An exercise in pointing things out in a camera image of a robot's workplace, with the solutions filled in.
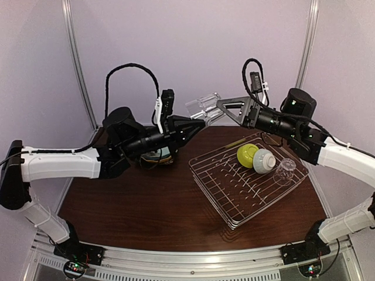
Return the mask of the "pale green flower plate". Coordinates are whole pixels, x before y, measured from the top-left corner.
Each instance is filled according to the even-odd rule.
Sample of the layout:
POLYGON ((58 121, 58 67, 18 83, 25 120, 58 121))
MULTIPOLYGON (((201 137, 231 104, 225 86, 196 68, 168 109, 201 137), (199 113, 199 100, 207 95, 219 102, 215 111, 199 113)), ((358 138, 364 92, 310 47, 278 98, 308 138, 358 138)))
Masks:
POLYGON ((168 147, 163 147, 155 151, 149 152, 150 157, 169 157, 171 155, 168 147))

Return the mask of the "clear glass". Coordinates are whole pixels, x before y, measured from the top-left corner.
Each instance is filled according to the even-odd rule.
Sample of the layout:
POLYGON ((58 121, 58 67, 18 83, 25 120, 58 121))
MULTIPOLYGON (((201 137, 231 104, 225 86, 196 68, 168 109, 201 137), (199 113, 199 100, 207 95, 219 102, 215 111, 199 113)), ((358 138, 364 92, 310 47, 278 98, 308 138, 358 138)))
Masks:
POLYGON ((291 183, 295 171, 295 161, 290 158, 285 158, 281 160, 272 178, 279 186, 287 186, 291 183))
POLYGON ((216 105, 219 100, 221 100, 221 96, 214 92, 205 97, 187 102, 185 107, 191 119, 203 120, 206 126, 210 126, 224 117, 224 112, 216 105))

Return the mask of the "yellow polka dot plate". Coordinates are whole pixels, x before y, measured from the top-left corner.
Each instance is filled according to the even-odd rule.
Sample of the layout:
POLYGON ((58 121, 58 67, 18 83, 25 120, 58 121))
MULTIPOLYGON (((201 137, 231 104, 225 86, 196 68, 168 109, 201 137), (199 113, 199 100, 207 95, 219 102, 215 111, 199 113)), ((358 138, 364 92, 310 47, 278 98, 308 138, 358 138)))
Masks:
POLYGON ((142 163, 146 163, 148 165, 171 165, 173 163, 173 158, 167 157, 167 158, 162 158, 161 160, 157 158, 141 158, 142 163))

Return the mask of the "blue polka dot plate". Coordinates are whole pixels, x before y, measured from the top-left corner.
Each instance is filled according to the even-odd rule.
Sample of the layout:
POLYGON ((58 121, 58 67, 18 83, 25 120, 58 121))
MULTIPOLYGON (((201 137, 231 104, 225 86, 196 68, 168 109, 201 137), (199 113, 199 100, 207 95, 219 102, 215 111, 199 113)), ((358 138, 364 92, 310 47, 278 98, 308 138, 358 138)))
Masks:
POLYGON ((159 153, 154 153, 154 152, 144 153, 143 155, 141 155, 141 158, 144 161, 147 161, 150 163, 166 163, 172 160, 172 156, 169 153, 164 155, 163 153, 160 153, 160 152, 159 153))

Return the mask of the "lime green bowl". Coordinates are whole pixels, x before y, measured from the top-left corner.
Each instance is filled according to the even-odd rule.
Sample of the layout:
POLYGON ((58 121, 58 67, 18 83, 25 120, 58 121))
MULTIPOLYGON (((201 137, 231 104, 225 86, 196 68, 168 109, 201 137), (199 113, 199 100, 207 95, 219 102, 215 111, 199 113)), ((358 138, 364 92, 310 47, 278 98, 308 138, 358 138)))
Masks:
POLYGON ((240 146, 237 150, 237 160, 239 164, 248 169, 252 169, 254 155, 258 150, 258 146, 252 143, 247 143, 240 146))

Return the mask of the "white grid pattern bowl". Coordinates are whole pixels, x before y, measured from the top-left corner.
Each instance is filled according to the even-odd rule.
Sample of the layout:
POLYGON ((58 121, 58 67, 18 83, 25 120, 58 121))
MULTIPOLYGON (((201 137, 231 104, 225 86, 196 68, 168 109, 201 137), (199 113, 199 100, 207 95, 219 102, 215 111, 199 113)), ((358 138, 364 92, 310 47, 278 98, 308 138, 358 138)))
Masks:
POLYGON ((253 157, 253 168, 258 174, 269 173, 276 165, 276 158, 271 151, 259 149, 253 157))

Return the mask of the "black square floral plate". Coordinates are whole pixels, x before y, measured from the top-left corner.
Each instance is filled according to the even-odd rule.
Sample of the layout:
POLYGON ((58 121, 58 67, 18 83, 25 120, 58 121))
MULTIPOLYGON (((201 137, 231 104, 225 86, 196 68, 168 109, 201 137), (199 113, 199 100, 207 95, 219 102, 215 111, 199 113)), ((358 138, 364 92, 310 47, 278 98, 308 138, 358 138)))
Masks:
POLYGON ((146 163, 142 163, 141 160, 139 161, 139 165, 142 169, 146 169, 146 170, 151 170, 160 166, 167 166, 167 165, 148 165, 146 163))

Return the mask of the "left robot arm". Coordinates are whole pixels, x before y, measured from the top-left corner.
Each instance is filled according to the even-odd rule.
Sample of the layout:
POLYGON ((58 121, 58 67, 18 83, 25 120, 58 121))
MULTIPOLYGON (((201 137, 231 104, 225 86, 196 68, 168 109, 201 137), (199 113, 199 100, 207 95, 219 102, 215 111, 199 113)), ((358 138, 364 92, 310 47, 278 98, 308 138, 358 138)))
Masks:
POLYGON ((205 126, 201 119, 171 115, 158 126, 144 127, 128 107, 119 107, 103 120, 108 139, 102 146, 35 149, 15 140, 1 162, 1 206, 22 213, 36 228, 61 244, 70 259, 78 260, 84 255, 84 246, 74 238, 73 229, 65 220, 32 198, 30 183, 74 177, 113 179, 130 167, 129 160, 164 147, 175 153, 205 126))

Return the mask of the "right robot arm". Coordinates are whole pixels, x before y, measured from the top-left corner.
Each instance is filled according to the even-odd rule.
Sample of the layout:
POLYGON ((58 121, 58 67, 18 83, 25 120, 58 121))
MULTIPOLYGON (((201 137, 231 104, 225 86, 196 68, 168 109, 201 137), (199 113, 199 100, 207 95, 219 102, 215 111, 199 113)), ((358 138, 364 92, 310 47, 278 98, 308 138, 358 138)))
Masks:
MULTIPOLYGON (((303 162, 319 171, 333 174, 334 191, 339 184, 348 191, 356 183, 374 190, 374 155, 337 140, 322 125, 313 121, 317 102, 307 92, 292 88, 280 111, 272 109, 255 97, 218 100, 217 107, 243 128, 258 129, 286 140, 288 147, 303 162)), ((300 252, 313 258, 334 240, 366 228, 374 228, 374 195, 356 196, 355 202, 334 217, 316 222, 300 252)))

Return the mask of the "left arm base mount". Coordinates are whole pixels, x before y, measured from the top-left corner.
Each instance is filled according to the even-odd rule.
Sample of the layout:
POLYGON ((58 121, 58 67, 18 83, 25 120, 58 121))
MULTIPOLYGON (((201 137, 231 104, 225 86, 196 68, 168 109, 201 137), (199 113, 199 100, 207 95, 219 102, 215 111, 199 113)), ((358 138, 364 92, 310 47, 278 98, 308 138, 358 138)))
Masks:
POLYGON ((80 243, 78 247, 72 248, 57 244, 54 246, 53 253, 73 262, 100 266, 104 256, 104 248, 83 243, 80 243))

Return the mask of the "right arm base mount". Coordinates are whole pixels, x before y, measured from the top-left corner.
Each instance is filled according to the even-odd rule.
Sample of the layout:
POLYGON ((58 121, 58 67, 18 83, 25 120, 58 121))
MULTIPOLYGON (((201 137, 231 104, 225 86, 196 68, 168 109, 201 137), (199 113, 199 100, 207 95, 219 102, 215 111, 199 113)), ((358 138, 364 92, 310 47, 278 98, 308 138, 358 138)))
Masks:
POLYGON ((323 255, 330 254, 328 245, 317 245, 313 242, 300 242, 287 244, 280 248, 284 265, 301 263, 312 259, 318 259, 323 255))

